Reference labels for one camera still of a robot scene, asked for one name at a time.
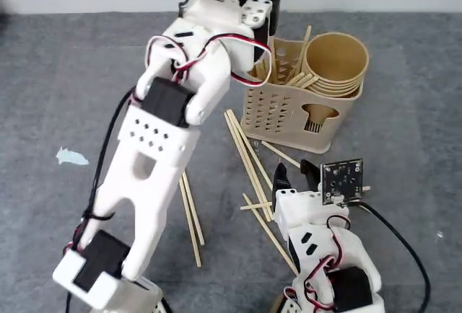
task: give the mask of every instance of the white bracket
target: white bracket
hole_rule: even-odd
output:
[[[247,0],[243,5],[243,23],[252,29],[260,28],[273,9],[269,0]]]

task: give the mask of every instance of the gray carpet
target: gray carpet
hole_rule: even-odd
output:
[[[0,29],[0,312],[62,312],[64,291],[51,273],[84,208],[97,153],[120,96],[143,71],[144,45],[174,19],[168,14],[17,16]],[[415,246],[433,283],[428,312],[457,312],[462,275],[462,14],[287,14],[279,35],[301,38],[338,30],[367,44],[363,98],[331,150],[315,163],[365,158],[367,200]],[[222,112],[241,114],[234,84],[204,126],[188,173],[203,226],[203,268],[195,266],[177,194],[146,276],[165,291],[174,312],[267,312],[292,281],[290,269],[250,212],[252,190]],[[89,159],[58,165],[61,146]],[[272,172],[278,159],[257,147]],[[303,177],[289,167],[299,190]],[[383,277],[389,312],[415,312],[423,280],[410,255],[376,219],[353,211]],[[109,223],[133,238],[124,205]],[[74,301],[72,312],[87,307]]]

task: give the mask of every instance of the white 3d-printed robot arm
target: white 3d-printed robot arm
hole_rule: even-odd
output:
[[[299,193],[292,188],[276,191],[274,220],[288,242],[300,272],[292,287],[297,292],[297,302],[303,313],[321,309],[317,307],[325,307],[323,311],[330,312],[335,296],[328,273],[352,267],[361,269],[367,276],[372,304],[346,312],[385,311],[383,300],[378,295],[380,274],[359,237],[345,229],[348,215],[347,207],[323,205],[318,192]],[[289,304],[281,312],[295,312]]]

